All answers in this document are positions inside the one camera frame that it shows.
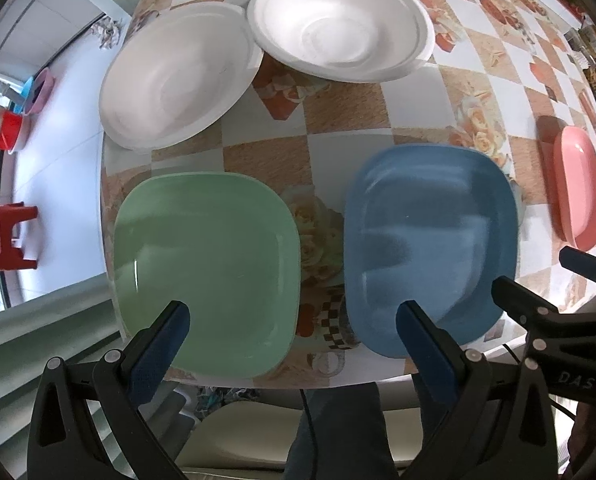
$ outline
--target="bottle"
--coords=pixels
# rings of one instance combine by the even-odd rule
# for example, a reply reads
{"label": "bottle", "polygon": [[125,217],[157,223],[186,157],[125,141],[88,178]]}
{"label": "bottle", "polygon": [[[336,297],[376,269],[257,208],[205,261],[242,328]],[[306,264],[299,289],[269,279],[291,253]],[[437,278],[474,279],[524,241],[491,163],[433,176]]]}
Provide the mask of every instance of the bottle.
{"label": "bottle", "polygon": [[584,15],[580,36],[587,43],[592,56],[596,57],[596,26],[588,14]]}
{"label": "bottle", "polygon": [[581,63],[581,68],[589,68],[590,66],[593,67],[596,65],[594,61],[594,57],[591,55],[590,49],[587,47],[587,44],[578,34],[578,31],[574,28],[570,28],[567,32],[565,32],[565,39],[569,46],[574,52],[580,52],[587,61],[586,63]]}

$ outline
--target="pants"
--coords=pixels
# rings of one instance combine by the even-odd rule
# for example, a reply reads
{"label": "pants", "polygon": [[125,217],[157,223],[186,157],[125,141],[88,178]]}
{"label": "pants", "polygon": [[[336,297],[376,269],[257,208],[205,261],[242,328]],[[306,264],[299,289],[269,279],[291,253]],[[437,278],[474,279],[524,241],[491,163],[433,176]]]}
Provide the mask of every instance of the pants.
{"label": "pants", "polygon": [[[418,375],[423,443],[444,417]],[[397,480],[376,383],[305,391],[318,443],[318,480]],[[289,450],[283,480],[310,480],[313,443],[305,413]]]}

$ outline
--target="white foam plate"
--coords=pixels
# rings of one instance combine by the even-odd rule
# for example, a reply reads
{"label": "white foam plate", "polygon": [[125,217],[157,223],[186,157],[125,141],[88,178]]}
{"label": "white foam plate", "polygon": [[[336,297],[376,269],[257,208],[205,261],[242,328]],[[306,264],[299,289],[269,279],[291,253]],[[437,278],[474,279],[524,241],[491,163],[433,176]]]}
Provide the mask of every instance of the white foam plate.
{"label": "white foam plate", "polygon": [[124,148],[172,146],[218,120],[262,61],[244,10],[190,4],[154,20],[122,48],[100,91],[100,121]]}
{"label": "white foam plate", "polygon": [[434,49],[434,27],[418,0],[251,0],[247,17],[271,56],[334,81],[399,79]]}

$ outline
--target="green plate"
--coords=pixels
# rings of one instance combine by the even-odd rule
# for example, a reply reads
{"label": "green plate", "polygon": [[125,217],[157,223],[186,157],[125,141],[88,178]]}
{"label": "green plate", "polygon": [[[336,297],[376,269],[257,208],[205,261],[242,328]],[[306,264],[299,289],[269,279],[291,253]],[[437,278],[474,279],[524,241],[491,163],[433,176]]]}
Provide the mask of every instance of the green plate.
{"label": "green plate", "polygon": [[294,339],[300,241],[282,199],[236,173],[180,173],[139,184],[114,235],[114,286],[131,335],[171,300],[189,334],[173,366],[250,378],[273,369]]}

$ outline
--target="blue gripper pad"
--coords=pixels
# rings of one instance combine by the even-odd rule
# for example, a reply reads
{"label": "blue gripper pad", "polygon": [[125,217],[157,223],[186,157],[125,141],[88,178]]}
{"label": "blue gripper pad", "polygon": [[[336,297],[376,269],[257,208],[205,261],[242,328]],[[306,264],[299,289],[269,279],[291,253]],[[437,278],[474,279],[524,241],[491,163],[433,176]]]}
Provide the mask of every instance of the blue gripper pad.
{"label": "blue gripper pad", "polygon": [[560,250],[558,260],[565,269],[596,282],[596,256],[573,247],[563,247]]}
{"label": "blue gripper pad", "polygon": [[401,303],[396,313],[396,330],[413,359],[422,381],[435,402],[451,409],[459,397],[458,378],[427,329],[408,303]]}
{"label": "blue gripper pad", "polygon": [[[127,396],[136,409],[153,399],[158,385],[189,332],[190,315],[187,305],[180,301],[173,303],[175,306],[171,309],[169,318],[153,335],[152,341],[129,373]],[[150,330],[146,329],[144,333],[141,330],[136,338],[148,336]]]}

